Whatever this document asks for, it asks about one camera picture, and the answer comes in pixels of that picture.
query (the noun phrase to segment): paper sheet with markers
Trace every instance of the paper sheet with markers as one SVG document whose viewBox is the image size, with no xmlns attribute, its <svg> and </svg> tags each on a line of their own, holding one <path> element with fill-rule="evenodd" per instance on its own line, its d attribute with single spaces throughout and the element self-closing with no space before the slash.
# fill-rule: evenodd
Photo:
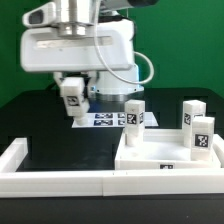
<svg viewBox="0 0 224 224">
<path fill-rule="evenodd" d="M 80 126 L 74 121 L 72 128 L 124 127 L 125 113 L 87 113 L 88 123 Z M 158 123 L 152 112 L 145 112 L 146 127 L 157 127 Z"/>
</svg>

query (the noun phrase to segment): white tray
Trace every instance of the white tray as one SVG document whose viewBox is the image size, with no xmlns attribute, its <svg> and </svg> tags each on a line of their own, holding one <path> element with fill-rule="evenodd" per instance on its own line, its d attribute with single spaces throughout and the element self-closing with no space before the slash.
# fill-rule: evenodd
<svg viewBox="0 0 224 224">
<path fill-rule="evenodd" d="M 122 134 L 115 158 L 116 170 L 221 168 L 213 147 L 210 161 L 191 161 L 191 150 L 184 147 L 182 130 L 146 129 L 144 141 L 136 147 L 125 145 Z"/>
</svg>

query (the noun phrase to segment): black tabletop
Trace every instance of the black tabletop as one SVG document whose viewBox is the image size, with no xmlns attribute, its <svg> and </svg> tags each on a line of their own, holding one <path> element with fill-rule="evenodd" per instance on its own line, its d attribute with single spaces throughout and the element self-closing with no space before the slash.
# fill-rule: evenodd
<svg viewBox="0 0 224 224">
<path fill-rule="evenodd" d="M 146 111 L 158 128 L 181 128 L 182 103 L 207 103 L 224 137 L 224 99 L 208 89 L 147 89 Z M 123 112 L 123 103 L 90 102 L 90 112 Z M 0 109 L 0 151 L 15 137 L 29 139 L 29 154 L 18 172 L 112 170 L 121 128 L 72 129 L 57 91 L 24 92 Z M 0 199 L 1 223 L 219 223 L 223 195 Z"/>
</svg>

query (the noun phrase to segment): green backdrop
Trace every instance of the green backdrop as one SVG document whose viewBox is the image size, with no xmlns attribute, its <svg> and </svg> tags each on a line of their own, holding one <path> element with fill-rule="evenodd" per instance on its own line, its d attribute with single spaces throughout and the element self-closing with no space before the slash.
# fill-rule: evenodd
<svg viewBox="0 0 224 224">
<path fill-rule="evenodd" d="M 50 74 L 20 67 L 22 15 L 47 0 L 1 0 L 0 106 L 26 90 L 44 89 Z M 137 24 L 135 49 L 151 58 L 156 74 L 146 87 L 204 87 L 224 97 L 224 1 L 160 0 L 130 9 Z M 146 73 L 141 65 L 141 74 Z"/>
</svg>

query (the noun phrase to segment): cable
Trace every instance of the cable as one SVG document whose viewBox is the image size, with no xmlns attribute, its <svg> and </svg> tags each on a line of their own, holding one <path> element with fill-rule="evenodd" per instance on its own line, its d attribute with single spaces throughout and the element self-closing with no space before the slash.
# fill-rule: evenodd
<svg viewBox="0 0 224 224">
<path fill-rule="evenodd" d="M 139 52 L 134 52 L 135 55 L 143 58 L 149 65 L 150 68 L 150 73 L 147 79 L 143 80 L 143 81 L 137 81 L 137 82 L 133 82 L 133 81 L 129 81 L 127 79 L 123 79 L 122 77 L 120 77 L 119 75 L 117 75 L 106 63 L 106 61 L 104 60 L 101 52 L 100 52 L 100 47 L 99 47 L 99 42 L 98 42 L 98 38 L 97 38 L 97 25 L 98 25 L 98 18 L 99 18 L 99 14 L 100 14 L 100 5 L 101 5 L 101 1 L 102 0 L 96 0 L 96 12 L 95 12 L 95 17 L 94 17 L 94 44 L 95 44 L 95 49 L 96 49 L 96 53 L 97 56 L 99 58 L 99 60 L 101 61 L 101 63 L 104 65 L 104 67 L 107 69 L 108 72 L 110 72 L 114 77 L 116 77 L 117 79 L 129 83 L 129 84 L 134 84 L 134 85 L 144 85 L 146 83 L 148 83 L 149 81 L 151 81 L 154 77 L 154 67 L 152 62 L 150 61 L 149 58 L 147 58 L 145 55 L 139 53 Z"/>
</svg>

